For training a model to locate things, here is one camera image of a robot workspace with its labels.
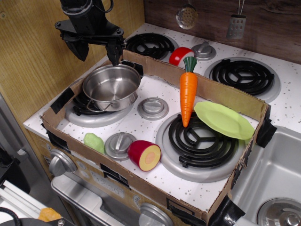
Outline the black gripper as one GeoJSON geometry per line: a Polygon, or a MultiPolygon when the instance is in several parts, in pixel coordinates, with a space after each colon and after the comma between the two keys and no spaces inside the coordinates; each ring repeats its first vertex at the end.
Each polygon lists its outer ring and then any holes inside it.
{"type": "Polygon", "coordinates": [[[61,9],[69,18],[55,23],[69,50],[81,61],[89,52],[88,44],[106,45],[107,56],[113,66],[119,64],[124,44],[123,30],[109,22],[114,2],[105,9],[101,0],[62,0],[61,9]]]}

